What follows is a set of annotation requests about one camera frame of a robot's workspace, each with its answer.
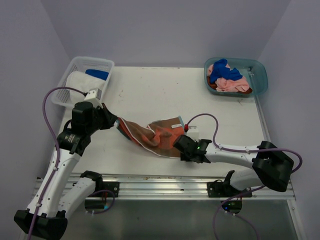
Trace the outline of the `orange brown patterned towel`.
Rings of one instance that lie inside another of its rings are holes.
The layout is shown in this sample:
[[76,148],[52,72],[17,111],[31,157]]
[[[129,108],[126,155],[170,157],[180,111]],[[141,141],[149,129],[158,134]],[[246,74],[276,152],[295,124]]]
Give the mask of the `orange brown patterned towel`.
[[185,133],[180,116],[157,120],[146,127],[118,117],[114,126],[125,138],[146,151],[164,158],[180,157],[174,147],[176,139]]

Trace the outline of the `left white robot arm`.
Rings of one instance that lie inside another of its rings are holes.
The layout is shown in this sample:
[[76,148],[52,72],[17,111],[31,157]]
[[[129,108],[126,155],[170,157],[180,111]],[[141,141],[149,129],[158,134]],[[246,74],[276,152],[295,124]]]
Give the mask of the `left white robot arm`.
[[59,240],[64,235],[68,220],[87,197],[112,197],[105,189],[102,175],[86,170],[66,194],[63,193],[73,169],[80,161],[91,136],[100,130],[112,128],[117,116],[104,103],[82,101],[75,104],[71,119],[55,139],[48,171],[40,188],[25,210],[18,210],[15,223],[27,234],[45,240]]

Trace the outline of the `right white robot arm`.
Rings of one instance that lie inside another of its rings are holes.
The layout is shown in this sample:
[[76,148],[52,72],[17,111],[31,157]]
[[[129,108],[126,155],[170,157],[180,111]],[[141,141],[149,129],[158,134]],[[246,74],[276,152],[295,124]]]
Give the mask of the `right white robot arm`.
[[245,167],[244,170],[231,170],[223,183],[223,192],[235,196],[247,188],[266,186],[276,192],[285,192],[293,172],[294,161],[276,148],[271,142],[262,141],[258,146],[214,145],[211,140],[193,140],[181,135],[173,147],[180,152],[185,162],[226,163]]

